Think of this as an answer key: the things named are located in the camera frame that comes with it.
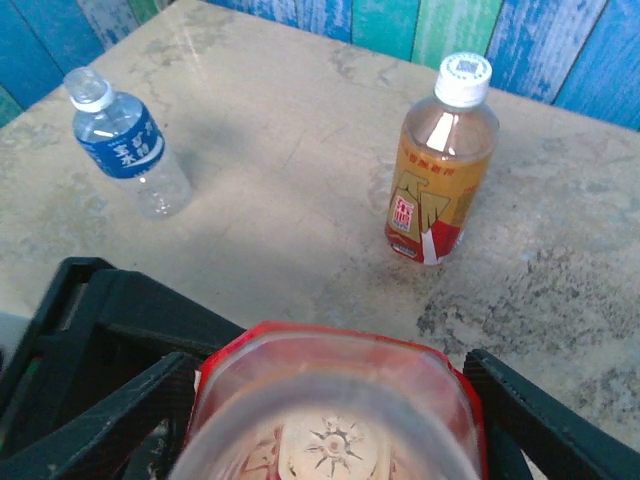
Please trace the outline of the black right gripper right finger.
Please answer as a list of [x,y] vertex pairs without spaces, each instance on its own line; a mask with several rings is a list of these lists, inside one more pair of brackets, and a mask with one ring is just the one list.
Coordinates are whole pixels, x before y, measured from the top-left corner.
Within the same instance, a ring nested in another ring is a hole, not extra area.
[[595,427],[489,352],[467,353],[464,376],[478,394],[488,480],[640,480],[640,453]]

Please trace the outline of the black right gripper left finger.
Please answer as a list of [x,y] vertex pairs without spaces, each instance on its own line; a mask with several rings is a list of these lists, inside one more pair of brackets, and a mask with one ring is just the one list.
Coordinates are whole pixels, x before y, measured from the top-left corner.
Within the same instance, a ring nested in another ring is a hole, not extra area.
[[195,401],[195,357],[172,352],[63,427],[0,461],[0,480],[114,480],[165,422],[160,473],[176,462]]

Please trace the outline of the white bottle cap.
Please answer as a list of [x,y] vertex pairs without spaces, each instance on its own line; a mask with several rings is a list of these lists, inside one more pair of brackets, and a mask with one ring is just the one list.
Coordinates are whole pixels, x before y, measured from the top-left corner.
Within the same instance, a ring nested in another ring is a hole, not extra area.
[[454,108],[476,107],[487,97],[492,73],[491,64],[483,56],[472,52],[453,53],[441,62],[434,95]]

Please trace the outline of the blue label water bottle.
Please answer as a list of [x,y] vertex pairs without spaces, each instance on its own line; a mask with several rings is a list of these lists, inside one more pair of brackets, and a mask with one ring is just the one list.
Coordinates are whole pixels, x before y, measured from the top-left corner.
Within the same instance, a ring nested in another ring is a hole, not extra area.
[[76,141],[141,214],[165,218],[190,203],[190,182],[142,100],[88,66],[70,71],[64,87]]

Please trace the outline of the orange tea bottle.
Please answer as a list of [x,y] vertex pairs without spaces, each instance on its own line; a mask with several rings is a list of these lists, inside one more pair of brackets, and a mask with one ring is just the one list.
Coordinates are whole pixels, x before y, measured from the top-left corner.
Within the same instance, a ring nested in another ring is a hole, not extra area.
[[499,121],[486,99],[458,109],[435,95],[406,114],[399,137],[385,235],[398,254],[438,265],[462,238],[497,144]]

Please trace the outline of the red drink bottle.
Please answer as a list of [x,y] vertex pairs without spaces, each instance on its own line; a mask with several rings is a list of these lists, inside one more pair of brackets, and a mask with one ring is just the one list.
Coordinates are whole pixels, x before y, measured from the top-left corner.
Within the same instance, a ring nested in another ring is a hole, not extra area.
[[201,366],[168,480],[488,480],[482,406],[448,358],[263,322]]

